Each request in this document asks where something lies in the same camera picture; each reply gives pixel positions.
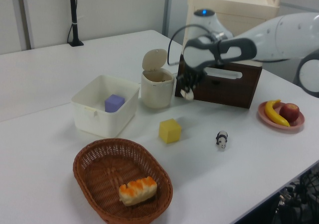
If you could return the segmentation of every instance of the brown wicker basket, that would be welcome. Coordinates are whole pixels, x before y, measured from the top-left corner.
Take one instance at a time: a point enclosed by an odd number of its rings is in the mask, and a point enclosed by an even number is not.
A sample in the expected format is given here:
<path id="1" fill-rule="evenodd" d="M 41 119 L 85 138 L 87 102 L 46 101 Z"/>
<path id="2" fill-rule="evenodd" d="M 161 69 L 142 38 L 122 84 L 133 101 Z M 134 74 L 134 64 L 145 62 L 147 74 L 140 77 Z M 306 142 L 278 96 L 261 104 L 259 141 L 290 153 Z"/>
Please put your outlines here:
<path id="1" fill-rule="evenodd" d="M 166 210 L 173 196 L 166 171 L 144 147 L 127 139 L 88 144 L 75 157 L 73 172 L 89 204 L 109 224 L 148 224 Z M 124 206 L 119 186 L 147 176 L 158 184 L 155 196 Z"/>

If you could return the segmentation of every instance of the banana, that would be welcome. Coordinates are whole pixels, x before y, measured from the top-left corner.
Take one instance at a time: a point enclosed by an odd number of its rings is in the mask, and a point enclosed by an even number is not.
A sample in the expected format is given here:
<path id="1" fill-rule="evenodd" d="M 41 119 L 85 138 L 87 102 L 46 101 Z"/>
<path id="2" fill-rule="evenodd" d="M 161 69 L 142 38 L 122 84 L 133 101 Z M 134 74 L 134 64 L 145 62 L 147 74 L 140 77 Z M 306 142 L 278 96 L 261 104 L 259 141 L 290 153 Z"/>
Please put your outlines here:
<path id="1" fill-rule="evenodd" d="M 290 126 L 288 121 L 274 110 L 273 106 L 278 102 L 280 102 L 280 100 L 267 101 L 265 105 L 265 113 L 272 122 L 283 126 Z"/>

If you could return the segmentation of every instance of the small toy animal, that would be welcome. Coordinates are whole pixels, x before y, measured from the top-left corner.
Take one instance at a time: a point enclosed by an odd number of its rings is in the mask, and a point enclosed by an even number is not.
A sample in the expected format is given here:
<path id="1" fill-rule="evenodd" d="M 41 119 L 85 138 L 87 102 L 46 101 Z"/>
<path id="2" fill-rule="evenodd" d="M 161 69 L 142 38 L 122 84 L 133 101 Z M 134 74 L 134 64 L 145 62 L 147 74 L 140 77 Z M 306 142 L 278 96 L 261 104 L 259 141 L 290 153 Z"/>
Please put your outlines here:
<path id="1" fill-rule="evenodd" d="M 217 134 L 217 137 L 216 137 L 216 144 L 219 145 L 222 148 L 225 148 L 226 147 L 227 138 L 228 138 L 227 132 L 223 131 L 223 130 L 220 131 Z"/>

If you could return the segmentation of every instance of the red apple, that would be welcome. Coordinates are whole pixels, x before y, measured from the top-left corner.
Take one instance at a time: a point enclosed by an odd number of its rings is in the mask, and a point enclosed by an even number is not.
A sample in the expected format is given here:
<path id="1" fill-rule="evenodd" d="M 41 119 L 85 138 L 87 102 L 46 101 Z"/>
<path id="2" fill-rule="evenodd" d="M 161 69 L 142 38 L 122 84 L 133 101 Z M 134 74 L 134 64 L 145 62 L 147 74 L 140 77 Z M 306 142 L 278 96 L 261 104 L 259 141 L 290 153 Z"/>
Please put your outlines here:
<path id="1" fill-rule="evenodd" d="M 299 107 L 293 103 L 284 104 L 279 111 L 279 114 L 284 117 L 289 123 L 294 122 L 299 117 Z"/>

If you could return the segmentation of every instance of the yellow cube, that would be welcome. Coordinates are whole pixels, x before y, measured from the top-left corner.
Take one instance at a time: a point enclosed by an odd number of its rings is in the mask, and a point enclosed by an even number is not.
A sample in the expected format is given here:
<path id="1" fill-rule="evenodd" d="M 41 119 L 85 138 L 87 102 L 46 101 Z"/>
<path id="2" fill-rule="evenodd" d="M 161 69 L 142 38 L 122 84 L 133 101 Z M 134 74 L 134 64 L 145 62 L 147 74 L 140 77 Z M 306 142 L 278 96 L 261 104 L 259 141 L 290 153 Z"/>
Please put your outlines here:
<path id="1" fill-rule="evenodd" d="M 159 136 L 165 143 L 179 141 L 181 126 L 173 118 L 159 123 Z"/>

